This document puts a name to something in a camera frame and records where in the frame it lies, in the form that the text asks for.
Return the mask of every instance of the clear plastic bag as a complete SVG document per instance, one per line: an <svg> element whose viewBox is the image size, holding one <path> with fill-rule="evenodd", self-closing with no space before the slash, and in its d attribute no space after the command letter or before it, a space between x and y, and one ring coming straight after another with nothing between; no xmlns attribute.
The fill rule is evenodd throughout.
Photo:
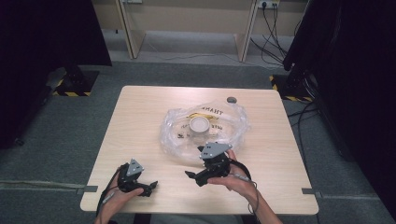
<svg viewBox="0 0 396 224"><path fill-rule="evenodd" d="M199 124L208 130L191 129L191 120L200 118ZM249 129L245 108L238 104L214 101L188 109L168 110L161 125L161 143L163 150L183 161L199 161L198 146L206 142L230 144L237 153L244 141L244 134Z"/></svg>

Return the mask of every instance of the table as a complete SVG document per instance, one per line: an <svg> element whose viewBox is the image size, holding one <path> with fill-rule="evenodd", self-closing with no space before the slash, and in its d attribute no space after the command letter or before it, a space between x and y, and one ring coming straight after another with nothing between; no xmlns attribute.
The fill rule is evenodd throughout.
<svg viewBox="0 0 396 224"><path fill-rule="evenodd" d="M133 58L137 58L146 31L180 31L233 34L239 61L245 61L257 0L116 1Z"/></svg>
<svg viewBox="0 0 396 224"><path fill-rule="evenodd" d="M159 185L149 198L136 197L126 204L125 213L166 214L249 214L248 202L223 186L198 187L184 171L199 172L202 165L190 166L172 160L160 143L160 126L168 109L190 108L214 100L235 97L247 111L251 129L237 159L249 169L265 200L279 215L314 215L318 212L304 164L277 91L126 86L109 122L80 207L96 211L101 192L116 169L136 159L145 171L140 183L155 180Z"/></svg>

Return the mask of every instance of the power outlet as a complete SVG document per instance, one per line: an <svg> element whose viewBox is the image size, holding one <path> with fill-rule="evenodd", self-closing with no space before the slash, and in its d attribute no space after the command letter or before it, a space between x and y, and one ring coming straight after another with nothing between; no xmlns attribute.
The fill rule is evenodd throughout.
<svg viewBox="0 0 396 224"><path fill-rule="evenodd" d="M275 9L279 7L280 0L260 0L259 8L262 8L262 3L265 2L267 6L265 9Z"/></svg>

